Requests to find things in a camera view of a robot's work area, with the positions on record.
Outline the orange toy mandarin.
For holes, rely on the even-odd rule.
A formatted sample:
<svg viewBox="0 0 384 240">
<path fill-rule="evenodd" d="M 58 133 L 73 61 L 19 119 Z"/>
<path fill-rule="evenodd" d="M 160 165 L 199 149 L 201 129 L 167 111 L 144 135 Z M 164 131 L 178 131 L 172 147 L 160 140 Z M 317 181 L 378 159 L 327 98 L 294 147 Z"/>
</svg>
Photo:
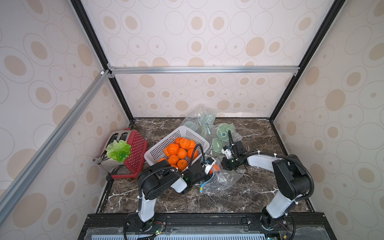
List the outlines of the orange toy mandarin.
<svg viewBox="0 0 384 240">
<path fill-rule="evenodd" d="M 196 143 L 194 140 L 190 140 L 190 145 L 189 145 L 189 149 L 194 149 L 196 146 Z"/>
<path fill-rule="evenodd" d="M 178 145 L 179 145 L 179 144 L 180 144 L 180 141 L 181 141 L 182 139 L 183 139 L 183 138 L 181 138 L 181 137 L 176 138 L 176 139 L 175 139 L 175 144 L 178 144 Z"/>
<path fill-rule="evenodd" d="M 165 154 L 166 157 L 170 157 L 171 156 L 171 154 L 168 152 L 168 148 L 164 149 L 164 154 Z"/>
<path fill-rule="evenodd" d="M 187 151 L 183 148 L 179 148 L 179 151 L 177 153 L 177 156 L 180 160 L 185 159 L 187 156 Z"/>
</svg>

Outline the green-seal clear zip-top bag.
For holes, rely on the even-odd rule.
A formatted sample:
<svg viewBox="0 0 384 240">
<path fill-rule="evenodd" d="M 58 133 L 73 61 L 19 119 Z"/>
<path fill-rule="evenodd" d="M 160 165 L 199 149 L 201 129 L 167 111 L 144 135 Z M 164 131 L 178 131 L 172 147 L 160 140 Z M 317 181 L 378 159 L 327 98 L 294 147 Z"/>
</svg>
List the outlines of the green-seal clear zip-top bag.
<svg viewBox="0 0 384 240">
<path fill-rule="evenodd" d="M 229 145 L 229 131 L 231 132 L 233 142 L 242 140 L 242 136 L 237 132 L 233 123 L 218 124 L 210 126 L 212 131 L 211 149 L 214 155 L 222 153 L 224 146 Z"/>
</svg>

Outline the blue-seal clear zip-top bag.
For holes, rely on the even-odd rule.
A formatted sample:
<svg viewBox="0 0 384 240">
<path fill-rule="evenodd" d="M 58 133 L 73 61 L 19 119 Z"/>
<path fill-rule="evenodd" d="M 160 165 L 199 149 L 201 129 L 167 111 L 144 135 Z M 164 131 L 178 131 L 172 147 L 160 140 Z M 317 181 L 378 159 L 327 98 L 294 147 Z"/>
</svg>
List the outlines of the blue-seal clear zip-top bag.
<svg viewBox="0 0 384 240">
<path fill-rule="evenodd" d="M 219 191 L 227 190 L 247 172 L 246 170 L 224 170 L 221 165 L 222 161 L 219 159 L 216 161 L 220 171 L 214 173 L 208 181 L 201 182 L 200 193 L 202 194 L 216 194 Z"/>
</svg>

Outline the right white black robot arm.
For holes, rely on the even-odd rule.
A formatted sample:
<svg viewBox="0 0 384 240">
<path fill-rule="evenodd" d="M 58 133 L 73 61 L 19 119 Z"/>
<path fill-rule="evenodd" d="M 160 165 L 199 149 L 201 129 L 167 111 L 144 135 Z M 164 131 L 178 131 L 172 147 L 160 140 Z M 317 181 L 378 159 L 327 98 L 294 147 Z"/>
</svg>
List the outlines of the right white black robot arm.
<svg viewBox="0 0 384 240">
<path fill-rule="evenodd" d="M 314 179 L 296 155 L 279 156 L 260 151 L 247 152 L 242 142 L 235 142 L 228 131 L 229 145 L 223 147 L 222 167 L 235 171 L 240 166 L 256 167 L 274 173 L 278 191 L 272 201 L 262 209 L 261 225 L 273 230 L 284 216 L 300 201 L 308 199 L 315 190 Z"/>
</svg>

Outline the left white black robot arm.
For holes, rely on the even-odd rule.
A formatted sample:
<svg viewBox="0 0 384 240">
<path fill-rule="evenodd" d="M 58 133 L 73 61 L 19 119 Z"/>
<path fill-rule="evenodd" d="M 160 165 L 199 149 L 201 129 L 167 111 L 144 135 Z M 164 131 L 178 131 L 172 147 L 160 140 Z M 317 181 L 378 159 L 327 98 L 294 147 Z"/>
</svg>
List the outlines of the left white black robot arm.
<svg viewBox="0 0 384 240">
<path fill-rule="evenodd" d="M 146 224 L 157 224 L 153 221 L 157 198 L 169 188 L 184 194 L 202 180 L 210 179 L 210 171 L 215 160 L 206 160 L 202 145 L 196 144 L 192 149 L 190 162 L 185 167 L 172 165 L 168 160 L 162 160 L 145 169 L 138 177 L 139 206 L 136 211 L 142 222 L 141 231 L 146 231 Z"/>
</svg>

